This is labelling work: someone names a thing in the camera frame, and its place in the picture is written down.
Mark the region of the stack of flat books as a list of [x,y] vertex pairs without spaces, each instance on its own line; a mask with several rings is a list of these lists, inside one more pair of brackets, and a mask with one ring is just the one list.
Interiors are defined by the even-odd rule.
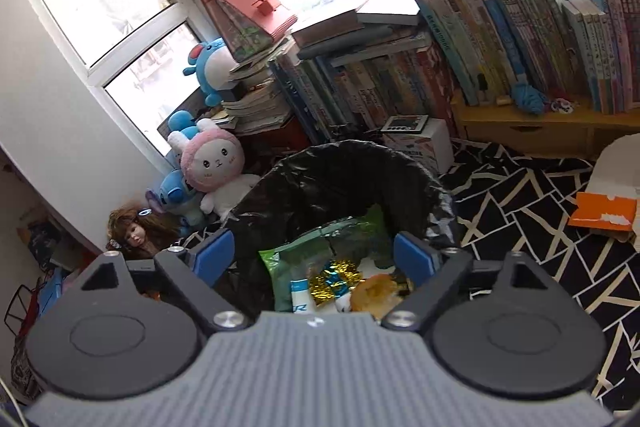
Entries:
[[270,64],[293,44],[294,40],[285,36],[273,48],[232,69],[228,81],[218,89],[235,134],[279,129],[290,119],[292,109]]

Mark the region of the leaning dark green book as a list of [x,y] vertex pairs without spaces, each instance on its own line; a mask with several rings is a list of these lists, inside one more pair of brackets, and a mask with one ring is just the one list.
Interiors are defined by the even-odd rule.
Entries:
[[458,49],[452,42],[444,23],[439,19],[439,16],[431,6],[430,2],[427,0],[414,1],[416,2],[422,17],[427,22],[427,26],[430,28],[432,35],[442,48],[442,52],[444,52],[446,59],[458,80],[466,104],[469,106],[477,106],[478,98],[475,87],[472,83],[472,77],[466,69],[464,62],[458,53]]

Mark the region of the gold blue foil wrapper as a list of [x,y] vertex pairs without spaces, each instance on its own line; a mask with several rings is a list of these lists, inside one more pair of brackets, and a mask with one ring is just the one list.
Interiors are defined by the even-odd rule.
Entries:
[[362,275],[354,262],[330,260],[309,280],[309,291],[318,307],[350,293],[359,284]]

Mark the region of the pink bunny plush toy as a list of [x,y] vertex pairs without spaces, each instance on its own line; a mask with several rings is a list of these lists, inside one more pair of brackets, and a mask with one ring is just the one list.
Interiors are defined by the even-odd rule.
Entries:
[[203,193],[201,212],[215,213],[224,221],[260,181],[260,176],[244,172],[245,155],[234,134],[208,118],[198,121],[196,127],[198,133],[191,139],[181,131],[171,131],[168,143],[180,153],[183,178]]

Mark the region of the red triangular box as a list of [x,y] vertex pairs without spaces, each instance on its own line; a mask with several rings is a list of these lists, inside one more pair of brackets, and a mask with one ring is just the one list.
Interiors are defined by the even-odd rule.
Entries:
[[297,22],[279,0],[200,0],[233,60],[271,49]]

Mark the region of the black lined trash bin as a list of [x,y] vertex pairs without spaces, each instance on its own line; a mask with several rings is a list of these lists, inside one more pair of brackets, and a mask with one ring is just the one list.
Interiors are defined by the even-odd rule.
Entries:
[[235,241],[228,299],[250,315],[274,310],[260,252],[373,206],[381,208],[389,236],[407,231],[438,248],[460,244],[454,198],[417,161],[368,141],[312,146],[279,161],[228,214]]

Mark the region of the yellow wooden book stand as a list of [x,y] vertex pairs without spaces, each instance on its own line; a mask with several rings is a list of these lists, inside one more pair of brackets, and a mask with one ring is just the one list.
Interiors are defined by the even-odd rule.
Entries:
[[573,113],[536,116],[514,105],[469,106],[457,91],[451,109],[461,139],[498,143],[528,156],[594,159],[615,140],[639,131],[638,109],[606,115],[583,96],[575,98]]

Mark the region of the brown haired doll head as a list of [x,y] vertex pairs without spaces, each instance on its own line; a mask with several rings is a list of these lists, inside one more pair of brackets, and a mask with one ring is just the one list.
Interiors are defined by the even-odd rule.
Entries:
[[113,210],[107,220],[107,237],[127,259],[153,258],[180,239],[179,225],[149,207],[130,204]]

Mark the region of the blue Stitch plush toy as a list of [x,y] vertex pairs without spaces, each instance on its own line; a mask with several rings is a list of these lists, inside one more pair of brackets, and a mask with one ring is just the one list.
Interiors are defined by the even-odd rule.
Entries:
[[155,190],[145,192],[145,198],[153,211],[159,215],[170,213],[176,216],[183,228],[200,229],[205,225],[201,210],[204,194],[186,182],[181,170],[174,170],[160,182]]

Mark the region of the orange white open envelope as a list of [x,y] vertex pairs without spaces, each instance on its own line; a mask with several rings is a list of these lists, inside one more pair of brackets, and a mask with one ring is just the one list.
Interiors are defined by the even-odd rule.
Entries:
[[570,225],[628,239],[639,250],[639,135],[605,147],[585,191],[578,192]]

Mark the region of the black white patterned cloth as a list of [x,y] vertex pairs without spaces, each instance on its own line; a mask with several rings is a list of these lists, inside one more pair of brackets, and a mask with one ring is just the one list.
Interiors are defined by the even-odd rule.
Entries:
[[[628,241],[570,225],[592,170],[582,158],[529,157],[497,143],[458,141],[452,167],[436,176],[454,198],[459,247],[482,261],[510,251],[529,255],[598,322],[605,352],[591,392],[610,411],[625,413],[639,400],[639,254]],[[184,246],[228,230],[226,220],[193,233]],[[234,278],[233,261],[217,283],[227,300]]]

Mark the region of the white blue delivery bag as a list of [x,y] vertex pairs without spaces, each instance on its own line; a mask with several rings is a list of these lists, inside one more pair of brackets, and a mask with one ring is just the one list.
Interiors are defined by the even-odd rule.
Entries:
[[311,296],[307,279],[292,280],[290,282],[292,311],[296,314],[316,312],[314,298]]

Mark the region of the blue white plush toy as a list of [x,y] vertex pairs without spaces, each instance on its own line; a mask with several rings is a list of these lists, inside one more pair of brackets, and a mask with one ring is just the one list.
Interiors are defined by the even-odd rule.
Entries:
[[194,46],[188,54],[188,66],[182,73],[196,77],[204,93],[205,104],[215,107],[222,101],[218,89],[229,81],[230,72],[237,64],[224,39],[217,38]]

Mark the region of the green plastic snack bag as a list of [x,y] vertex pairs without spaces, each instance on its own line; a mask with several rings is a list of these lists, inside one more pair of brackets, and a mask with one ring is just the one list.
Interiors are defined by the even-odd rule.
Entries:
[[271,277],[274,309],[292,312],[290,282],[309,280],[330,260],[355,263],[362,281],[395,269],[392,240],[386,232],[382,209],[375,205],[362,217],[349,217],[315,228],[259,256]]

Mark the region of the white cardboard box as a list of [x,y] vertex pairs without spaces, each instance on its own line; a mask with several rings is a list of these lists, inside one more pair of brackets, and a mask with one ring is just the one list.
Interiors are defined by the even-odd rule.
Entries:
[[404,153],[437,174],[454,162],[446,121],[427,115],[393,116],[381,129],[385,145]]

